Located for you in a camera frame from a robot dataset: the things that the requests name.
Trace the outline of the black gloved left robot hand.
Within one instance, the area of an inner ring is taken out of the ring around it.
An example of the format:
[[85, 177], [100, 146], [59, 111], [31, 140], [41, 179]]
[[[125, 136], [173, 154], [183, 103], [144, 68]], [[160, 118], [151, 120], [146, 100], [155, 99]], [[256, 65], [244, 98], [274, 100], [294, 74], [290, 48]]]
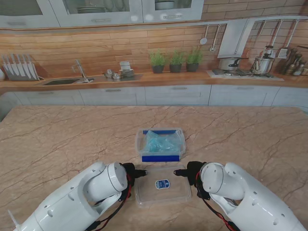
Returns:
[[121, 163], [124, 167], [127, 175], [129, 175], [130, 180], [133, 181], [137, 178], [144, 177], [148, 174], [147, 170], [136, 169], [133, 163]]

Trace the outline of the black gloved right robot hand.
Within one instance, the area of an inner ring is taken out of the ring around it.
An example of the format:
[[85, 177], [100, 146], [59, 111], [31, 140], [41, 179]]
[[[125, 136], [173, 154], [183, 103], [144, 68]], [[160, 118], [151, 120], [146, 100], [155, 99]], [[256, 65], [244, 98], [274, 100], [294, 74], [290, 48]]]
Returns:
[[206, 162], [190, 161], [188, 162], [186, 169], [176, 169], [173, 173], [175, 176], [187, 177], [189, 184], [197, 187], [197, 182], [200, 178], [198, 173], [205, 164]]

